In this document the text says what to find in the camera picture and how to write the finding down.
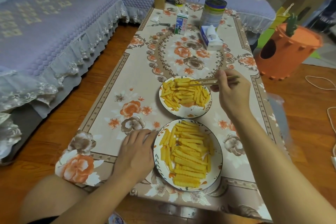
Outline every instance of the wooden floor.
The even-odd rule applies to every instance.
[[[57,107],[36,130],[11,166],[0,168],[0,223],[16,223],[18,208],[25,194],[44,176],[54,172],[54,164],[75,134],[95,98],[113,71],[120,56],[137,31],[134,26],[120,25],[104,52],[98,57],[80,85]],[[305,81],[306,75],[321,76],[336,82],[333,69],[300,65],[283,82],[263,79],[266,90],[284,100],[293,143],[288,144],[299,170],[336,207],[336,172],[331,164],[335,135],[326,109],[336,106],[336,91],[320,90]],[[330,88],[328,82],[314,82]],[[336,110],[333,111],[336,121]],[[154,201],[127,197],[117,212],[128,224],[141,223],[208,223],[207,215],[193,219],[163,215]],[[233,215],[216,214],[216,223],[253,224],[258,221]]]

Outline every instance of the plate rim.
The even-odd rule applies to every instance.
[[[164,82],[166,82],[166,81],[168,81],[168,80],[171,80],[172,78],[179,78],[179,77],[183,77],[183,76],[186,77],[186,78],[192,78],[193,80],[197,80],[196,78],[191,77],[191,76],[188,76],[188,75],[176,75],[176,76],[172,76],[172,77],[166,79]],[[175,116],[177,116],[177,117],[179,117],[179,118],[182,118],[182,119],[188,119],[188,120],[191,120],[191,119],[196,119],[196,118],[202,117],[203,115],[205,115],[205,114],[210,110],[210,108],[211,108],[211,106],[212,106],[212,95],[211,95],[211,91],[208,89],[208,92],[209,92],[209,95],[210,95],[210,100],[209,100],[209,101],[210,101],[210,106],[209,106],[208,110],[207,110],[205,113],[203,113],[203,114],[200,115],[200,116],[195,116],[195,117],[192,117],[192,118],[190,118],[190,117],[179,116],[179,115],[177,115],[176,113],[173,113],[173,111],[171,111],[171,110],[169,110],[168,108],[166,108],[166,106],[164,105],[164,101],[163,101],[162,98],[161,98],[161,92],[162,92],[162,89],[163,89],[163,83],[164,83],[164,82],[162,82],[161,86],[159,87],[159,91],[158,91],[159,100],[160,100],[161,104],[163,105],[163,107],[164,107],[168,112],[170,112],[171,114],[173,114],[173,115],[175,115]]]
[[[192,120],[192,119],[182,118],[182,119],[172,120],[172,121],[168,122],[167,124],[165,124],[165,125],[162,127],[162,129],[160,129],[160,131],[159,131],[157,134],[159,135],[159,134],[164,130],[164,128],[165,128],[168,124],[170,124],[170,123],[172,123],[172,122],[174,122],[174,121],[177,121],[177,120],[187,120],[187,121],[188,121],[188,120]],[[203,189],[198,189],[198,190],[195,190],[195,191],[189,191],[189,190],[185,190],[185,189],[181,189],[181,188],[176,187],[176,185],[175,185],[174,183],[172,183],[172,184],[169,183],[167,180],[164,179],[162,173],[159,172],[159,169],[158,169],[158,167],[157,167],[158,161],[156,161],[156,157],[155,157],[154,149],[153,149],[154,165],[155,165],[155,168],[158,170],[158,173],[159,173],[160,177],[161,177],[165,182],[167,182],[170,186],[174,187],[175,189],[178,189],[178,190],[181,190],[181,191],[184,191],[184,192],[190,192],[190,193],[195,193],[195,192],[199,192],[199,191],[204,191],[204,190],[206,190],[207,188],[209,188],[210,186],[212,186],[212,185],[219,179],[219,177],[221,177],[221,172],[222,172],[222,169],[223,169],[223,162],[224,162],[224,160],[223,160],[223,151],[222,151],[222,147],[221,147],[221,144],[220,144],[219,140],[217,139],[216,135],[212,132],[212,130],[210,130],[210,129],[209,129],[207,126],[205,126],[203,123],[201,123],[201,122],[199,122],[199,121],[197,121],[197,120],[193,120],[193,121],[195,121],[195,122],[197,122],[197,123],[203,125],[204,127],[206,127],[206,128],[213,134],[213,136],[214,136],[214,137],[216,138],[216,140],[218,141],[219,148],[220,148],[220,152],[221,152],[221,155],[222,155],[222,163],[221,163],[221,168],[220,168],[220,170],[219,170],[219,175],[218,175],[217,178],[214,179],[214,181],[213,181],[211,184],[209,184],[207,187],[205,187],[205,188],[203,188]],[[158,139],[158,137],[155,138],[154,143],[153,143],[153,146],[155,145],[157,139]]]

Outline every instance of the white plate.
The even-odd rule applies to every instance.
[[[174,80],[175,78],[190,78],[191,80],[196,80],[195,78],[192,78],[190,76],[175,76],[175,77],[171,77],[171,78],[167,79],[165,82],[170,82],[170,81]],[[210,93],[209,89],[206,86],[203,86],[203,88],[210,95],[210,100],[205,104],[205,107],[199,107],[199,106],[196,106],[196,105],[193,105],[191,107],[185,107],[185,106],[181,105],[179,110],[175,111],[171,107],[168,107],[166,105],[166,103],[164,102],[164,99],[161,97],[163,84],[161,85],[160,90],[159,90],[159,99],[160,99],[162,105],[172,114],[174,114],[178,117],[181,117],[181,118],[186,118],[186,119],[197,118],[197,117],[201,117],[202,115],[205,115],[207,113],[207,111],[209,111],[209,109],[211,107],[211,103],[212,103],[212,96],[211,96],[211,93]]]
[[[188,187],[180,187],[177,186],[173,183],[173,177],[170,175],[169,167],[166,165],[166,162],[161,160],[161,147],[162,145],[159,145],[163,135],[164,135],[164,130],[167,128],[171,132],[174,125],[176,123],[181,123],[182,120],[192,122],[195,124],[199,125],[199,130],[201,132],[204,132],[209,135],[209,138],[212,140],[214,149],[215,149],[215,154],[211,156],[211,171],[208,173],[205,177],[205,179],[201,179],[201,185],[198,188],[188,188]],[[198,121],[195,120],[188,120],[188,119],[180,119],[180,120],[174,120],[168,124],[166,124],[159,132],[157,135],[155,142],[154,142],[154,148],[153,148],[153,154],[154,154],[154,162],[155,166],[159,172],[159,174],[162,176],[164,180],[166,180],[170,185],[173,187],[183,190],[183,191],[188,191],[188,192],[195,192],[195,191],[201,191],[204,190],[208,187],[210,187],[220,176],[221,171],[222,171],[222,166],[223,166],[223,153],[221,146],[215,137],[215,135],[202,123],[199,123]]]

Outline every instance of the coffee table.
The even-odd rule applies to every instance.
[[[163,81],[175,75],[210,78],[218,69],[226,68],[237,69],[250,80],[252,113],[270,140],[287,154],[239,15],[233,10],[225,10],[217,31],[224,41],[223,48],[206,51],[197,28],[203,6],[192,3],[186,6],[189,19],[184,36],[175,35],[170,27],[151,26],[155,24],[151,22],[154,17],[159,17],[162,23],[175,24],[177,7],[167,4],[165,10],[152,8],[148,12],[68,149],[57,162],[57,175],[87,190],[103,184],[112,172],[121,142],[127,134],[141,128],[160,130],[177,119],[158,99]],[[210,110],[196,120],[211,129],[220,142],[224,158],[220,179],[204,191],[182,192],[164,183],[153,170],[130,194],[270,220],[236,129],[216,96],[214,93]]]

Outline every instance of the human hand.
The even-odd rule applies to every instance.
[[[154,168],[152,143],[156,135],[156,131],[139,129],[126,136],[111,177],[127,176],[134,184],[143,181]]]
[[[229,75],[238,75],[238,84],[228,85]],[[219,92],[220,106],[226,112],[230,120],[250,112],[250,88],[251,83],[234,69],[219,70],[215,74],[218,85],[212,85],[210,89]]]

